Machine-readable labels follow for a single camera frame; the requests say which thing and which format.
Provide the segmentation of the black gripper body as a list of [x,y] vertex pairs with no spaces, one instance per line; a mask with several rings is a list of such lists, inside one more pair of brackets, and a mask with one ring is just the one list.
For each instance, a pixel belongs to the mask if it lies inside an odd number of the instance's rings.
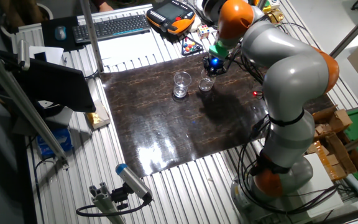
[[219,58],[214,55],[205,55],[203,57],[204,71],[208,77],[216,77],[227,72],[225,64],[228,59]]

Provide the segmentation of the person hand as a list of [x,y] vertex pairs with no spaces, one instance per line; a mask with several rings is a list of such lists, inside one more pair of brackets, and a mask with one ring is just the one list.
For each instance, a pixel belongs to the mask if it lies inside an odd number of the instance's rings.
[[113,11],[114,9],[106,2],[100,2],[98,4],[98,11],[99,12],[107,12],[107,11]]

